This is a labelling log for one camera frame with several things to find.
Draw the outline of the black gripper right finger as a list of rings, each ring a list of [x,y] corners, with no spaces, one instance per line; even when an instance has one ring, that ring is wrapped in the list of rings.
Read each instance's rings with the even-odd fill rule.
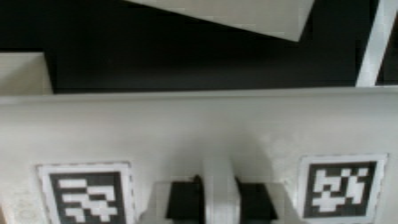
[[[271,198],[262,183],[234,179],[239,193],[239,224],[271,224],[278,219]]]

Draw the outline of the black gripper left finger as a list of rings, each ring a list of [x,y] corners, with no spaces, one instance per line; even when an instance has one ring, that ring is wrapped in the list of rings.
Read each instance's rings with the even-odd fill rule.
[[[165,217],[172,224],[204,224],[204,187],[198,175],[188,181],[170,184]]]

